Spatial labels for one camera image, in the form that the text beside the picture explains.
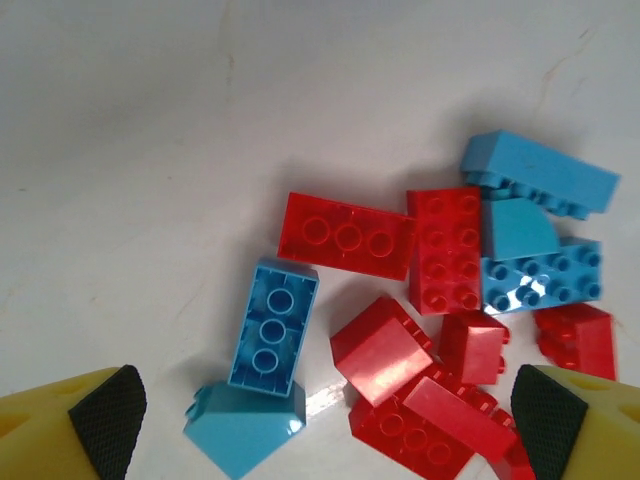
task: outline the white table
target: white table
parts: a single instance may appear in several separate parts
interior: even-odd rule
[[[129,478],[224,478],[183,413],[226,376],[287,193],[402,211],[497,127],[622,174],[607,214],[559,228],[602,240],[620,379],[640,385],[638,18],[634,0],[0,0],[0,395],[131,363],[149,408]],[[415,478],[351,438],[328,342],[406,287],[319,272],[308,428],[249,479]],[[504,321],[507,407],[543,358],[529,315]],[[494,478],[481,458],[473,478]]]

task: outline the black rubber pad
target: black rubber pad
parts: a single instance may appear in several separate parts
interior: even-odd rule
[[[69,410],[80,443],[101,480],[122,480],[147,409],[138,370],[125,365]]]
[[[531,365],[518,370],[511,410],[537,480],[560,480],[589,405]]]

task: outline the blue lego brick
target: blue lego brick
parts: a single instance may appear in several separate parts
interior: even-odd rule
[[[232,387],[202,387],[186,412],[184,433],[232,480],[240,479],[306,426],[305,393],[288,397]]]
[[[229,385],[289,395],[317,289],[314,270],[258,262]]]
[[[509,189],[513,197],[581,220],[606,211],[620,178],[505,130],[471,137],[460,168],[468,184]]]
[[[600,242],[560,239],[560,252],[496,262],[482,258],[483,310],[491,315],[600,299]]]
[[[560,241],[544,210],[526,198],[482,202],[482,256],[492,260],[558,253]]]

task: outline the yellow foam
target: yellow foam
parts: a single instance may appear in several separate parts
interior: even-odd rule
[[[67,412],[117,371],[97,370],[0,398],[0,478],[98,479]]]
[[[589,404],[563,480],[640,479],[640,388],[537,368]]]

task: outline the pile of bricks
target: pile of bricks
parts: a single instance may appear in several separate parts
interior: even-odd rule
[[[612,317],[584,303],[601,296],[600,244],[559,238],[548,214],[604,212],[618,176],[507,131],[472,137],[461,170],[467,186],[407,192],[407,215],[289,195],[278,257],[294,263],[258,264],[228,381],[187,412],[186,435],[229,477],[306,424],[293,378],[318,275],[300,264],[408,274],[416,311],[444,315],[436,346],[383,295],[330,340],[360,394],[353,436],[422,478],[453,480],[479,454],[500,480],[535,479],[513,418],[479,387],[507,368],[494,315],[532,311],[551,362],[616,379]]]

